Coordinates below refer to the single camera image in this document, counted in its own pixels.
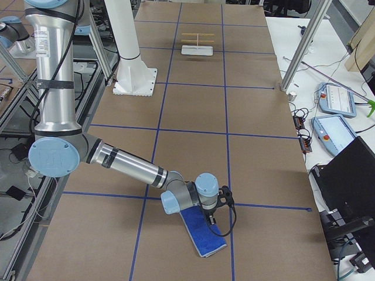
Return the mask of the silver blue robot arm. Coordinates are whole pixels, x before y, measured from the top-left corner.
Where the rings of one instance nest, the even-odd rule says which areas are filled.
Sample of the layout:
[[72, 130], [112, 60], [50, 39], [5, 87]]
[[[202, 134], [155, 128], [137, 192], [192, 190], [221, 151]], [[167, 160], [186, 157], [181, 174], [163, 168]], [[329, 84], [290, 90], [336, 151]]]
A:
[[1, 44], [6, 49], [15, 44], [22, 54], [28, 54], [35, 49], [29, 32], [16, 16], [1, 18]]
[[176, 171], [85, 133], [77, 122], [73, 38], [79, 28], [84, 34], [92, 30], [89, 1], [26, 1], [25, 16], [34, 29], [40, 111], [35, 142], [28, 153], [31, 166], [44, 176], [63, 177], [81, 162], [97, 163], [161, 189], [167, 214], [199, 206], [206, 222], [213, 225], [224, 190], [212, 174], [184, 181]]

